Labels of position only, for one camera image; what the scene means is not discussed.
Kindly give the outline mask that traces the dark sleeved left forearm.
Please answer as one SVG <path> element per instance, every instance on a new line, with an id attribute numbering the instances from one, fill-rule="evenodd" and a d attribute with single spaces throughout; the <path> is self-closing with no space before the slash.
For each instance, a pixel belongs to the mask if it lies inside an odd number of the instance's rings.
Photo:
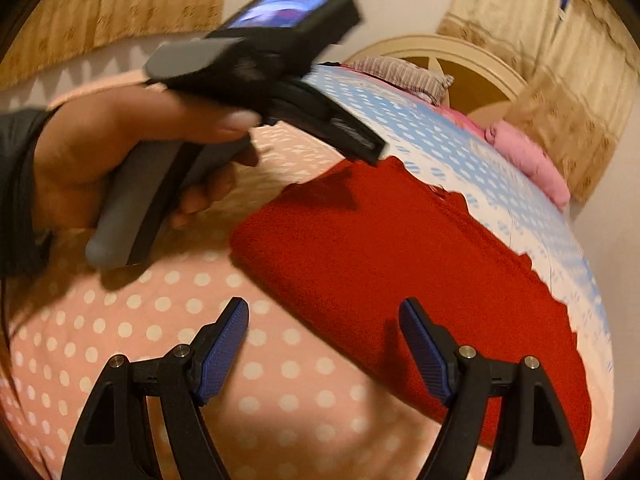
<path id="1" fill-rule="evenodd" d="M 47 264 L 48 230 L 32 222 L 36 143 L 53 112 L 26 108 L 1 115 L 1 277 L 34 275 Z"/>

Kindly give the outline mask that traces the person left hand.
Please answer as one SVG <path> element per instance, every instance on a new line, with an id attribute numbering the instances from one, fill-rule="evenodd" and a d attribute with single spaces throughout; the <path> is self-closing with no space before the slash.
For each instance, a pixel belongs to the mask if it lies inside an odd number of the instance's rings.
<path id="1" fill-rule="evenodd" d="M 141 142 L 227 143 L 259 124 L 251 110 L 170 90 L 129 86 L 73 99 L 36 143 L 32 224 L 38 231 L 95 226 L 110 173 Z"/>

